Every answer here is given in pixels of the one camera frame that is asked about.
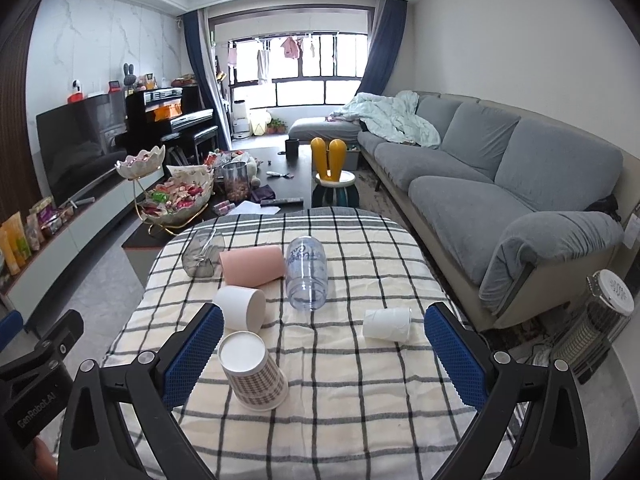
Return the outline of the two-tier snack tray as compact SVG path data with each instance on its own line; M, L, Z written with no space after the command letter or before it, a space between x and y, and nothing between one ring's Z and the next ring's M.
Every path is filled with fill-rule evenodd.
M214 174L206 165L169 166L169 177L147 190L142 179L163 168L166 148L154 146L115 162L115 170L134 186L134 210L149 227L175 235L206 209L213 194Z

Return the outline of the yellow rabbit-ear stool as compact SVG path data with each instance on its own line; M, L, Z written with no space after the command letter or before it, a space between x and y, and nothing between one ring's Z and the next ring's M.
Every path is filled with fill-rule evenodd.
M345 169L347 145L341 139L329 143L318 136L311 140L314 160L314 182L311 207L359 208L360 198L356 187L356 176Z

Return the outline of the black remote control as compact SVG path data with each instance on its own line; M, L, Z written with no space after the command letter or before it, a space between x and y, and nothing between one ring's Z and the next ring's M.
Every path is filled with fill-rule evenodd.
M293 206L304 204L303 197L293 197L293 198L273 198L272 200L262 200L260 202L260 206L262 207L274 207L274 206Z

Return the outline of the light green blanket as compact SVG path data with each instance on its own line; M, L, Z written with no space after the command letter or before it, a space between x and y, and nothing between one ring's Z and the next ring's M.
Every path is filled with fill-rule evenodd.
M396 96L359 92L330 117L362 122L370 133L387 142L437 148L442 139L431 122L416 114L419 100L412 90L402 90Z

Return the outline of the plaid tablecloth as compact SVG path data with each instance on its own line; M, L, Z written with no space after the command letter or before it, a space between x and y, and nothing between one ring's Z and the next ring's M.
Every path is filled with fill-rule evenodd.
M258 413L234 396L210 360L175 410L186 437L219 479L428 479L475 412L460 400L428 343L423 315L446 292L412 235L374 212L320 208L202 223L230 249L287 248L310 235L323 245L326 304L295 310L282 281L264 288L262 340L288 380L288 396ZM367 310L411 310L406 342L366 338Z

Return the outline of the white textured cup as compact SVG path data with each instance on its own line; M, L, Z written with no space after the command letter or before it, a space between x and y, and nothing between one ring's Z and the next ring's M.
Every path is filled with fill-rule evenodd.
M406 342L410 337L411 310L407 307L367 310L362 322L366 338Z

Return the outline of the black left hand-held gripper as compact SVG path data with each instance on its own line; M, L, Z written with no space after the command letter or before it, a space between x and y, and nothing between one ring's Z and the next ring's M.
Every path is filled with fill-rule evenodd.
M68 310L26 356L1 367L1 428L22 450L66 409L73 379L64 359L84 333Z

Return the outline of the white beige-lined cup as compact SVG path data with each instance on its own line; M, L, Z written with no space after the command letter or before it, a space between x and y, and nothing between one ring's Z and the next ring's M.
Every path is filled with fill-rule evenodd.
M221 308L227 330L258 333L266 316L266 296L260 289L224 286L216 292L214 304Z

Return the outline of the piano bench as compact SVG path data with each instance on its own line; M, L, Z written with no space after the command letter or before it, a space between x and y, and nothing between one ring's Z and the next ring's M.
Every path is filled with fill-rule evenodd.
M218 127L193 128L163 136L160 143L166 151L166 166L201 165L216 148Z

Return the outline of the dark coffee table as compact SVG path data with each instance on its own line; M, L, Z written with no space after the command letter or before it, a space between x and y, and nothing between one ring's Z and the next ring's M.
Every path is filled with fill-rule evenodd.
M308 144L300 144L296 159L287 159L281 154L280 148L250 148L248 152L262 161L257 175L262 184L269 184L276 193L278 200L284 198L302 198L303 205L281 206L280 213L294 212L311 207L311 188L314 183L312 177L312 155ZM213 204L218 204L224 196L216 192L209 201L207 208L199 216L182 228L165 231L157 226L139 226L122 243L122 249L137 275L140 283L145 286L151 272L155 258L176 234L196 226L206 220L213 220L216 214Z

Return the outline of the snack bags on cabinet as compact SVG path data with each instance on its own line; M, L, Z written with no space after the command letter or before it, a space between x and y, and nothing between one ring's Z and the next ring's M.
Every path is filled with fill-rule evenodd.
M74 218L77 204L56 206L51 196L35 203L23 216L14 214L1 225L1 278L14 278Z

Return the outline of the checkered paper cup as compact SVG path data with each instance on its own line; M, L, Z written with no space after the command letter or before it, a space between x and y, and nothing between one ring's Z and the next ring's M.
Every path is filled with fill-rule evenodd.
M231 333L218 344L217 356L234 395L249 410L274 410L288 396L288 380L261 336Z

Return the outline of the grey sectional sofa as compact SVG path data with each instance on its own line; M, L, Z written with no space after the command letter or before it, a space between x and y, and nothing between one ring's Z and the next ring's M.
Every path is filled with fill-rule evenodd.
M356 145L477 330L575 300L617 257L639 162L592 133L501 103L424 92L437 148L387 142L362 122L294 122L292 139Z

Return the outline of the blue curtain left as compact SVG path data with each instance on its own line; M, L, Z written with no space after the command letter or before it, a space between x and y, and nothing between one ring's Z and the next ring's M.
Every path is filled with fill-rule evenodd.
M201 98L206 108L214 111L218 127L217 148L229 151L231 148L231 128L217 81L214 49L210 40L208 18L204 9L183 14L182 24L186 54L188 55Z

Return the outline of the black mug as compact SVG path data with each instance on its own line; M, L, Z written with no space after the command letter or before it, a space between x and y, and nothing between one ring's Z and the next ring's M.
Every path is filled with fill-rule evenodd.
M298 159L299 140L288 139L285 141L285 157L289 162Z

